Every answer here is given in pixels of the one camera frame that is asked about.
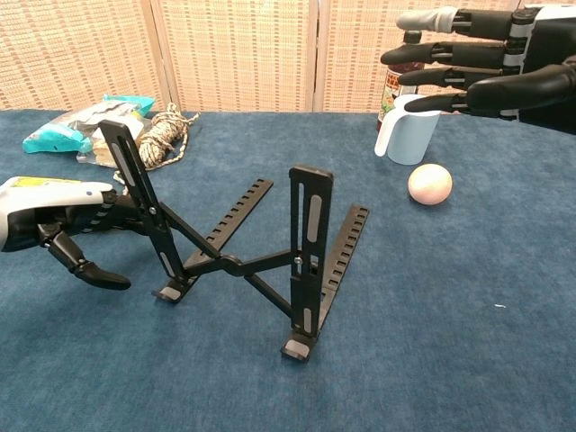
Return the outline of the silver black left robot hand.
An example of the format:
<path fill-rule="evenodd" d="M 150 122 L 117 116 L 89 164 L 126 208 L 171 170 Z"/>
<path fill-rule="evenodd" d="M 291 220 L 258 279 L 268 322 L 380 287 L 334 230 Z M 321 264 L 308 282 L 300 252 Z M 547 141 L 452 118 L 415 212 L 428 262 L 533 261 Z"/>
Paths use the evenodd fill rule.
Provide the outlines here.
<path fill-rule="evenodd" d="M 72 239 L 112 229 L 147 234 L 134 201 L 111 184 L 13 176 L 1 185 L 3 252 L 40 246 L 87 284 L 122 291 L 131 286 L 130 280 L 88 260 Z"/>

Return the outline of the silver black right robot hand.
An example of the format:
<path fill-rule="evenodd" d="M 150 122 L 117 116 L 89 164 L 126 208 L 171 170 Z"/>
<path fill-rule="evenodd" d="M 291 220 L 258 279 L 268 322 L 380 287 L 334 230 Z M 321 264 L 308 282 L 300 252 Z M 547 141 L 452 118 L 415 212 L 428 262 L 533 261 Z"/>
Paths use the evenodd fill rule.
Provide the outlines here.
<path fill-rule="evenodd" d="M 531 4 L 514 11 L 443 6 L 402 13 L 396 24 L 405 32 L 465 37 L 405 42 L 382 54 L 388 67 L 426 64 L 402 74 L 401 84 L 453 90 L 410 102 L 407 111 L 438 110 L 575 132 L 574 6 Z"/>

